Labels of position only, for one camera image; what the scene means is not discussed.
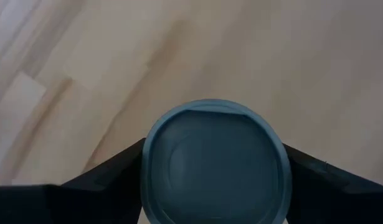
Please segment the tomato label can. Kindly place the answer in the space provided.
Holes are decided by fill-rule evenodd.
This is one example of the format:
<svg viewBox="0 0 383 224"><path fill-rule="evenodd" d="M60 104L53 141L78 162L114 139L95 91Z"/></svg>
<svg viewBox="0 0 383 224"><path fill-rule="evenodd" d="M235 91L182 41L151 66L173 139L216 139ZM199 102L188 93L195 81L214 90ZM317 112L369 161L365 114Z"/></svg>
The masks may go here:
<svg viewBox="0 0 383 224"><path fill-rule="evenodd" d="M233 101L177 106L145 139L141 200L151 224L283 224L291 193L280 138Z"/></svg>

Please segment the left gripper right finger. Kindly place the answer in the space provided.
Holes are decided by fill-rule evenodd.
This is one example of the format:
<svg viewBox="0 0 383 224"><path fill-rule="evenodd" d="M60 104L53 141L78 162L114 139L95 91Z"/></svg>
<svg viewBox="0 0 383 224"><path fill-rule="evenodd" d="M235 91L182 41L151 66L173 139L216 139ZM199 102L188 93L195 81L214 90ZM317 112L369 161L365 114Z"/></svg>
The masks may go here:
<svg viewBox="0 0 383 224"><path fill-rule="evenodd" d="M288 224L383 224L383 185L285 149L292 171Z"/></svg>

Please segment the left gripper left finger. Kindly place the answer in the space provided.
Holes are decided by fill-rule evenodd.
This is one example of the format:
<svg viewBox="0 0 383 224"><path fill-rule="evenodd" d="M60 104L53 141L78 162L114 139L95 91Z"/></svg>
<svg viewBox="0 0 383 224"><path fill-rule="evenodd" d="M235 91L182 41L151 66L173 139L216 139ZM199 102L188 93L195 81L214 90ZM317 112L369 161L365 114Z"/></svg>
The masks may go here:
<svg viewBox="0 0 383 224"><path fill-rule="evenodd" d="M145 139L60 185L47 188L53 224L137 224Z"/></svg>

